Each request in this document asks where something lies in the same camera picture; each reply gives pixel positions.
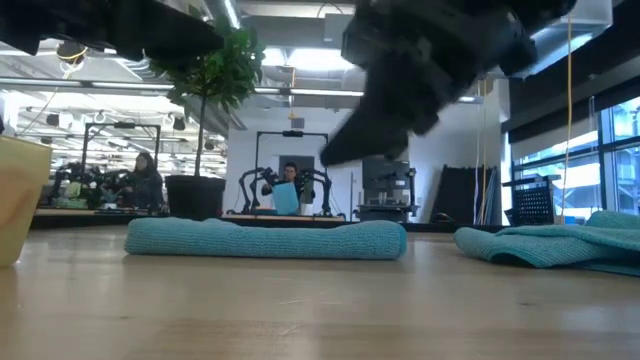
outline green leaves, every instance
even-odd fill
[[[193,5],[188,13],[202,19],[203,12]],[[167,98],[183,106],[188,118],[188,96],[213,101],[226,112],[239,108],[255,92],[262,81],[265,47],[258,41],[255,29],[235,29],[226,16],[214,19],[215,32],[225,38],[223,49],[179,64],[150,62],[150,69],[164,75],[173,84]]]

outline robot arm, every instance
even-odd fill
[[[35,55],[47,38],[133,61],[183,62],[224,46],[205,22],[156,0],[0,0],[0,41]]]
[[[255,178],[249,184],[249,188],[251,189],[251,193],[253,194],[253,200],[249,199],[249,195],[247,194],[247,188],[245,186],[245,179],[247,178],[247,176],[251,176],[251,175],[255,175]],[[273,186],[275,184],[277,177],[278,176],[269,167],[255,168],[242,174],[242,176],[240,177],[240,180],[238,180],[238,183],[240,184],[240,189],[242,190],[242,195],[244,196],[244,206],[242,207],[242,214],[249,214],[251,213],[251,210],[260,206],[260,203],[258,202],[258,198],[256,195],[256,186],[257,186],[258,180],[264,179],[267,181],[268,184]]]
[[[486,72],[499,66],[510,76],[533,65],[531,36],[576,1],[361,0],[342,56],[367,70],[364,96],[322,150],[322,164],[397,157],[408,133],[426,134]]]
[[[322,171],[316,169],[304,169],[300,171],[300,179],[303,184],[308,181],[317,181],[322,185],[322,215],[331,216],[331,206],[329,205],[329,196],[331,195],[331,179]]]

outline potted plant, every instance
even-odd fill
[[[203,15],[195,7],[189,13],[199,19]],[[172,216],[204,220],[222,214],[222,194],[225,180],[200,176],[207,104],[219,106],[227,113],[238,108],[255,92],[255,84],[262,80],[264,47],[258,43],[253,29],[233,28],[225,16],[208,21],[212,31],[224,38],[224,47],[205,55],[167,63],[151,61],[151,69],[165,75],[173,88],[167,93],[172,103],[184,106],[185,118],[190,115],[189,98],[200,100],[200,128],[194,176],[169,176],[166,179],[169,207]]]

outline yellow cable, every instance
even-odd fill
[[[569,54],[567,55],[567,147],[565,149],[564,154],[564,175],[562,176],[562,209],[560,211],[560,221],[562,224],[564,221],[564,207],[566,205],[566,195],[567,195],[567,169],[569,168],[569,141],[571,140],[571,122],[573,121],[573,56],[571,54],[571,37],[573,32],[573,25],[571,22],[571,14],[568,15],[568,49]]]
[[[293,89],[296,86],[296,68],[292,67],[291,69],[291,88]],[[293,95],[289,95],[291,101],[289,101],[289,120],[293,120],[296,115],[293,113]]]
[[[480,225],[486,223],[485,205],[487,196],[487,78],[483,80],[482,90],[482,207],[480,208]]]
[[[57,55],[57,54],[56,55],[58,56],[58,59],[60,59],[60,60],[76,60],[80,56],[86,54],[88,49],[89,48],[85,47],[84,50],[82,50],[81,52],[79,52],[79,53],[77,53],[75,55],[71,55],[71,56],[60,56],[60,55]]]

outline teal towel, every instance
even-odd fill
[[[135,255],[391,260],[406,249],[406,231],[389,221],[334,229],[278,229],[217,219],[145,218],[129,224],[125,242],[125,250]]]
[[[278,215],[295,215],[298,213],[300,202],[293,182],[278,184],[271,193],[273,204]]]
[[[463,228],[454,240],[467,255],[494,263],[640,276],[640,217],[634,215],[600,211],[584,226],[523,226],[497,234]]]

